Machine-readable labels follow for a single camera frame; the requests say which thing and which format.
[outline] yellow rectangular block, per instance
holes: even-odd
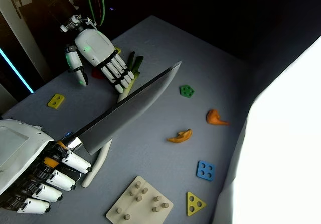
[[[64,100],[65,97],[63,95],[55,94],[55,96],[49,101],[47,106],[58,109]]]

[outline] green pentagon block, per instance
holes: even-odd
[[[191,98],[194,92],[195,91],[188,85],[184,85],[180,87],[180,93],[181,93],[181,96],[183,97]]]

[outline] yellow triangle block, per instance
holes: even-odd
[[[200,200],[191,192],[187,192],[187,215],[191,216],[206,206],[206,203]]]

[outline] green cable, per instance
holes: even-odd
[[[92,18],[94,19],[94,21],[96,21],[94,10],[93,10],[92,5],[91,5],[91,0],[88,0],[88,2],[89,2],[90,10],[91,10],[91,13],[92,13]]]
[[[102,18],[101,18],[100,25],[102,25],[105,19],[105,0],[101,0],[101,1],[102,1]]]

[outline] orange curved object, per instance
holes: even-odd
[[[220,120],[220,115],[217,112],[217,110],[210,110],[206,115],[206,121],[209,124],[213,125],[229,125],[230,123],[228,121]]]
[[[192,135],[192,130],[188,129],[186,131],[180,131],[178,132],[176,137],[171,137],[171,138],[167,138],[168,141],[174,142],[174,143],[180,143],[183,142],[185,140],[188,140],[190,138],[190,136]]]

